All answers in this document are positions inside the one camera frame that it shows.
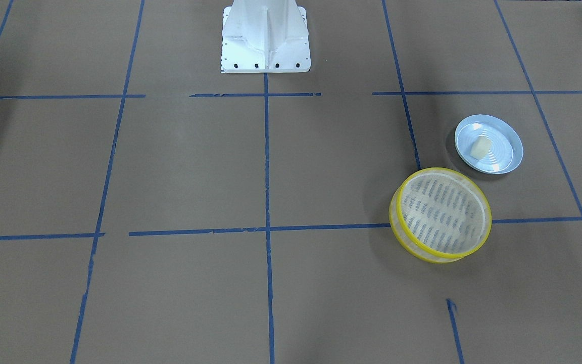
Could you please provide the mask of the white steamed bun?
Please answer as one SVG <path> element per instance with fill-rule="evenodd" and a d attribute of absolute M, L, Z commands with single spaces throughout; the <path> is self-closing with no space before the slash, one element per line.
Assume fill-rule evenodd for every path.
<path fill-rule="evenodd" d="M 492 147 L 492 141 L 487 136 L 481 134 L 475 139 L 471 146 L 470 156 L 476 160 L 482 160 L 487 156 Z"/>

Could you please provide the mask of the yellow round steamer basket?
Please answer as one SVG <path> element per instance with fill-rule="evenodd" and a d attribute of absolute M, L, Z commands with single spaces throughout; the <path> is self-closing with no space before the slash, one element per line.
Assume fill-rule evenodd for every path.
<path fill-rule="evenodd" d="M 456 262 L 478 251 L 493 224 L 477 184 L 442 167 L 419 170 L 404 180 L 390 200 L 389 217 L 400 245 L 429 263 Z"/>

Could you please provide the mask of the light blue plate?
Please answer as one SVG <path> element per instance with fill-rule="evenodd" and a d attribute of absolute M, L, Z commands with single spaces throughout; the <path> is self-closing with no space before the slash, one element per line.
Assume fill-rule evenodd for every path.
<path fill-rule="evenodd" d="M 482 160 L 470 156 L 471 146 L 481 134 L 492 141 L 489 153 Z M 518 168 L 524 149 L 518 133 L 503 120 L 491 115 L 476 114 L 457 125 L 454 143 L 462 161 L 485 174 L 506 174 Z"/>

